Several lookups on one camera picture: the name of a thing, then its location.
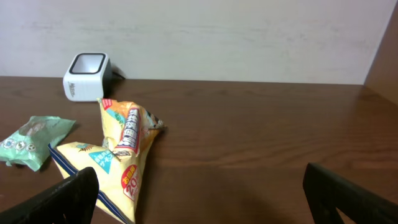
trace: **snack bag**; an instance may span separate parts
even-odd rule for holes
[[[99,182],[96,205],[123,223],[134,223],[145,160],[163,122],[133,102],[99,100],[103,146],[64,144],[50,153],[64,178],[92,167]]]
[[[50,155],[47,145],[56,146],[70,131],[75,121],[54,116],[32,116],[28,123],[0,142],[0,161],[28,165],[38,171]]]

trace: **wall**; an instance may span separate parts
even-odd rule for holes
[[[2,0],[0,74],[109,53],[129,78],[362,84],[396,0]]]
[[[365,85],[398,104],[398,4],[391,16]]]

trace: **green plastic wrapper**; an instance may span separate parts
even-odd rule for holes
[[[28,165],[37,171],[48,158],[47,145],[55,147],[70,131],[75,121],[56,116],[32,116],[28,123],[0,142],[0,161]]]

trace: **teal wrapper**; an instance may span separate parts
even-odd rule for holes
[[[38,171],[50,155],[47,145],[52,147],[69,133],[75,121],[56,116],[32,116],[14,134],[0,142],[0,161],[28,165]]]

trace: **blue stripe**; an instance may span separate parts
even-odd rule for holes
[[[69,175],[76,174],[78,171],[68,163],[68,161],[61,155],[59,154],[56,150],[51,148],[51,145],[48,144],[50,153],[52,158],[57,162],[58,165],[62,167]],[[98,191],[98,199],[105,205],[106,208],[109,209],[116,217],[118,217],[120,220],[122,220],[124,223],[130,223],[127,221],[120,213],[120,211],[113,205],[113,203],[108,200],[102,191]]]

